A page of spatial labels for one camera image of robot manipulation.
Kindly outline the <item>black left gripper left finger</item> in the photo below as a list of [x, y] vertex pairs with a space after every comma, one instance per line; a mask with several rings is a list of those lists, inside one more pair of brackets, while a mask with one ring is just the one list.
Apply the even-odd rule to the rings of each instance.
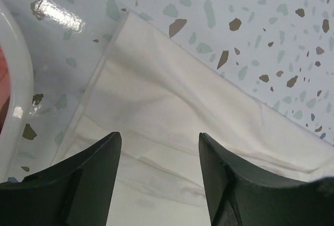
[[112, 132], [21, 182], [1, 184], [1, 225], [106, 225], [121, 155]]

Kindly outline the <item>pink crumpled t-shirt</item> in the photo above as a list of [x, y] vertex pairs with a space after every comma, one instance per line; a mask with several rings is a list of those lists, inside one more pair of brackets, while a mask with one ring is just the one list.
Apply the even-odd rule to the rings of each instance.
[[0, 131], [4, 126], [10, 101], [10, 77], [3, 50], [0, 52]]

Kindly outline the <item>white t-shirt red print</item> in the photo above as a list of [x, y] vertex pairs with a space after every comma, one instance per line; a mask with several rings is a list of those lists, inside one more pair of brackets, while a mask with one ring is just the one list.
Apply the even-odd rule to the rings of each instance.
[[127, 13], [54, 157], [58, 163], [111, 132], [122, 138], [108, 225], [211, 225], [199, 134], [273, 174], [333, 177], [333, 147]]

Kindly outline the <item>white plastic laundry basket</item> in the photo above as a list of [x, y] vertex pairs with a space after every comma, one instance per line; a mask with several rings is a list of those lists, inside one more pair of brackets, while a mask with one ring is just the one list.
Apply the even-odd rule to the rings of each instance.
[[9, 107], [1, 132], [1, 182], [5, 182], [32, 105], [33, 69], [24, 36], [3, 1], [1, 1], [1, 49], [10, 79]]

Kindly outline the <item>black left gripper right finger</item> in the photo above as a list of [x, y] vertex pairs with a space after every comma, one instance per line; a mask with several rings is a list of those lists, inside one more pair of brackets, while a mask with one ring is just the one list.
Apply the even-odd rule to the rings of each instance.
[[333, 225], [333, 177], [302, 182], [273, 174], [199, 134], [211, 225]]

